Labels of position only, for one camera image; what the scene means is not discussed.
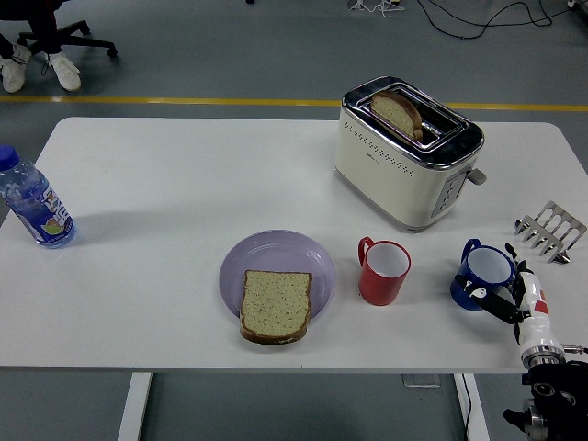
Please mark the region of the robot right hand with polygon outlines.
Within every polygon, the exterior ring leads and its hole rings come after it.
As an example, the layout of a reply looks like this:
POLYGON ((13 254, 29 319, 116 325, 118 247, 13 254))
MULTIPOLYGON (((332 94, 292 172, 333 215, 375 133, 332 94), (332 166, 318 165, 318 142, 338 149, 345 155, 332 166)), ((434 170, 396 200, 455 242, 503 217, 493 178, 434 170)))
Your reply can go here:
POLYGON ((501 251, 470 239, 450 294, 461 308, 487 311, 514 327, 526 368, 565 362, 562 343, 551 330, 548 304, 537 275, 519 260, 511 244, 501 251))

